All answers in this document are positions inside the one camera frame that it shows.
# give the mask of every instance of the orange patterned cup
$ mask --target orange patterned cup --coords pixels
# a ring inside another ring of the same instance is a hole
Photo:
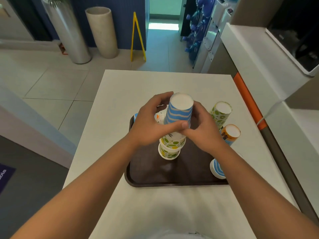
[[[231,146],[233,142],[236,141],[236,139],[240,136],[239,128],[233,124],[226,125],[223,129],[221,129],[220,133],[222,138],[229,146]]]

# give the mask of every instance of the tall round planter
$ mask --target tall round planter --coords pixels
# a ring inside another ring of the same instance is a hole
[[[107,7],[91,7],[85,13],[99,52],[106,59],[115,58],[118,48],[111,10]]]
[[[92,59],[84,41],[78,21],[69,3],[41,0],[70,59],[76,64],[85,64]]]

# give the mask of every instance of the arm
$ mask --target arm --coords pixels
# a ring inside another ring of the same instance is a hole
[[[200,103],[194,102],[193,113],[199,127],[186,129],[183,134],[218,160],[257,238],[319,237],[319,228],[225,143]]]
[[[89,238],[131,155],[143,145],[188,127],[186,121],[160,125],[154,114],[173,92],[155,95],[139,111],[131,131],[31,217],[12,239]]]

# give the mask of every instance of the orange panel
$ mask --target orange panel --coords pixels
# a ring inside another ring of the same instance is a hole
[[[254,101],[252,95],[250,94],[247,86],[245,85],[244,80],[242,79],[241,75],[237,73],[234,77],[234,82],[237,86],[237,89],[239,90],[246,106],[248,107],[248,110],[253,117],[255,123],[259,122],[263,115],[261,114],[256,102]],[[258,125],[258,129],[262,130],[266,128],[268,125],[265,120],[262,120],[262,122]]]

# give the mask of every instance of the tray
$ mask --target tray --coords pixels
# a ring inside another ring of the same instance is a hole
[[[134,118],[130,120],[130,129]],[[196,128],[192,120],[191,128]],[[214,159],[186,139],[180,155],[165,160],[158,153],[159,141],[138,149],[124,173],[127,183],[133,187],[227,185],[226,179],[216,178],[209,169]]]

